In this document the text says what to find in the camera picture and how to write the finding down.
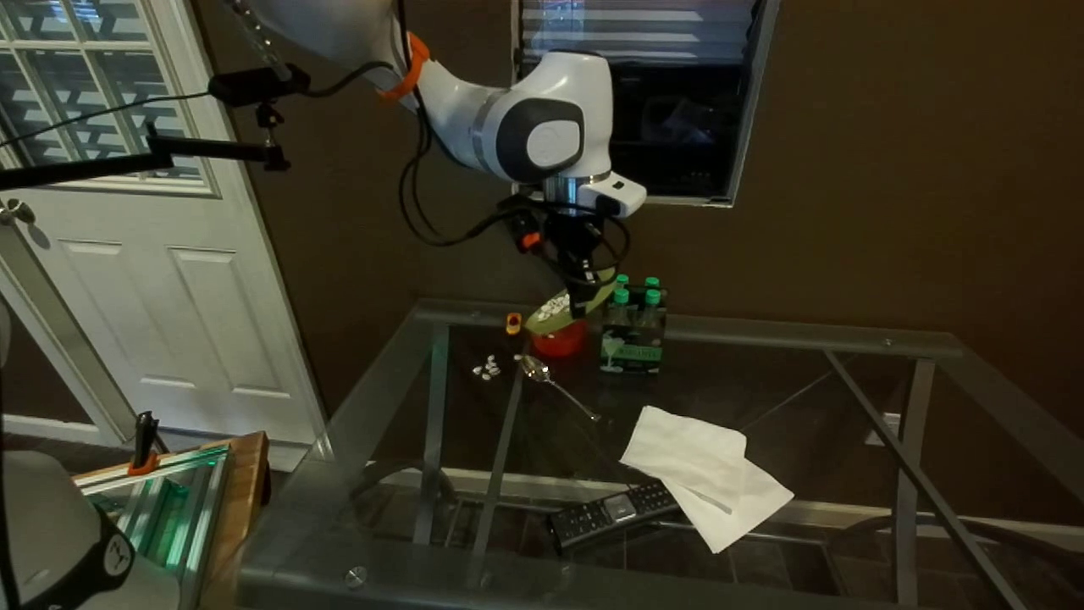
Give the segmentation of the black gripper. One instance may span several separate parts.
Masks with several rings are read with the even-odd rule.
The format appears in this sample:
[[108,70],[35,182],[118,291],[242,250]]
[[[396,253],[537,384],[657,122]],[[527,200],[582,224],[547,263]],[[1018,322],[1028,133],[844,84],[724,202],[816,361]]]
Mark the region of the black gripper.
[[600,263],[605,219],[596,213],[570,213],[565,206],[544,211],[544,260],[556,272],[570,291],[570,312],[589,315],[616,277],[616,263]]

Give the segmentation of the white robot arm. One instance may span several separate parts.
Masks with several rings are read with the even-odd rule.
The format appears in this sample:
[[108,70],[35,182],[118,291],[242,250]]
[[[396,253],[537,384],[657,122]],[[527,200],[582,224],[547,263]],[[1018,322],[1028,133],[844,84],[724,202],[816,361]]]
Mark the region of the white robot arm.
[[647,185],[615,166],[615,69],[600,56],[548,51],[510,84],[476,82],[408,28],[402,0],[251,0],[260,28],[338,63],[362,69],[393,106],[416,111],[443,154],[553,211],[556,274],[570,307],[600,304],[605,219],[627,219]]

